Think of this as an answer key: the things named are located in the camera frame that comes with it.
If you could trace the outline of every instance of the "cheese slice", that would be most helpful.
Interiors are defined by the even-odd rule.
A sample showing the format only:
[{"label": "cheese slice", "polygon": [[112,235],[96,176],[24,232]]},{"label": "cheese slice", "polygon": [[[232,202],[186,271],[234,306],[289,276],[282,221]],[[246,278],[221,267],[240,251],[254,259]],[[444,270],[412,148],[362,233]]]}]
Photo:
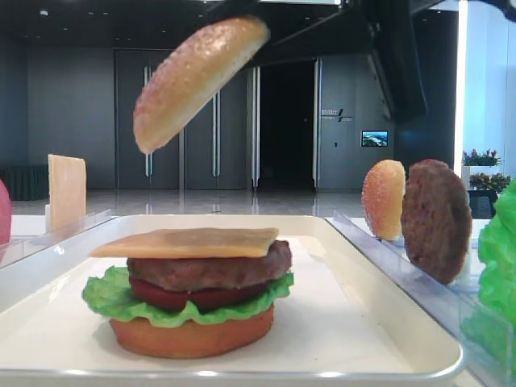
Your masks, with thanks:
[{"label": "cheese slice", "polygon": [[277,228],[155,230],[107,243],[90,255],[129,258],[237,258],[266,256]]},{"label": "cheese slice", "polygon": [[48,155],[50,231],[86,216],[86,164],[83,159]]}]

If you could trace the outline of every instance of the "pink object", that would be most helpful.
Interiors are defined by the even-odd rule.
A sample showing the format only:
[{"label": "pink object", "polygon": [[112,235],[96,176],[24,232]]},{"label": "pink object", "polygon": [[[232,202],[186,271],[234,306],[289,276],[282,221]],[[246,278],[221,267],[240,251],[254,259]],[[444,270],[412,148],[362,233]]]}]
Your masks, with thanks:
[{"label": "pink object", "polygon": [[13,217],[13,206],[10,203],[9,192],[0,180],[0,245],[10,240],[10,223]]}]

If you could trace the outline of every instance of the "top bun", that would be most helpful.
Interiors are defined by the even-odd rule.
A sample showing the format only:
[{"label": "top bun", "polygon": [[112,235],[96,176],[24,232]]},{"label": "top bun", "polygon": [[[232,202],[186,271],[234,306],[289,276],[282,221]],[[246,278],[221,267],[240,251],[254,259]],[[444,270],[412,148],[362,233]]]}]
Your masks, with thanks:
[{"label": "top bun", "polygon": [[140,151],[165,146],[268,38],[262,21],[239,17],[206,26],[182,43],[136,102],[133,131]]},{"label": "top bun", "polygon": [[399,161],[382,160],[364,180],[362,207],[365,221],[378,238],[395,240],[402,233],[405,168]]}]

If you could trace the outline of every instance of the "gray door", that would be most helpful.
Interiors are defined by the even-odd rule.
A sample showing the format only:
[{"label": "gray door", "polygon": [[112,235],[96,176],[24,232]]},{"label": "gray door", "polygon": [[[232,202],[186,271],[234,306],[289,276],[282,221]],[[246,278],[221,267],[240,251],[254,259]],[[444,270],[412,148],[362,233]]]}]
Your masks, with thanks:
[{"label": "gray door", "polygon": [[220,189],[247,188],[247,94],[245,72],[220,90]]},{"label": "gray door", "polygon": [[[148,52],[149,66],[154,73],[168,52]],[[179,189],[179,136],[157,149],[151,158],[151,188]]]},{"label": "gray door", "polygon": [[185,188],[216,189],[214,177],[214,109],[209,101],[185,129]]},{"label": "gray door", "polygon": [[120,189],[178,189],[179,141],[173,139],[150,156],[135,143],[132,114],[145,81],[165,52],[116,52],[117,170]]},{"label": "gray door", "polygon": [[246,189],[247,76],[238,73],[188,123],[186,189]]},{"label": "gray door", "polygon": [[136,146],[132,131],[132,113],[144,87],[147,53],[117,51],[115,59],[118,188],[147,189],[151,183],[146,176],[146,157]]}]

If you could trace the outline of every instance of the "reflective floor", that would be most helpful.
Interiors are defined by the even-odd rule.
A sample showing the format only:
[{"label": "reflective floor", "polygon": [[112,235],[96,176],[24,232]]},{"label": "reflective floor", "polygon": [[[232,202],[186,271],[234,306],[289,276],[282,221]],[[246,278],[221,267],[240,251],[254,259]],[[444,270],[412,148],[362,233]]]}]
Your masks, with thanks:
[{"label": "reflective floor", "polygon": [[[14,202],[15,214],[44,214],[48,200]],[[336,210],[361,217],[358,193],[297,191],[252,193],[248,191],[91,190],[88,213],[111,210],[127,214],[311,214],[332,216]]]}]

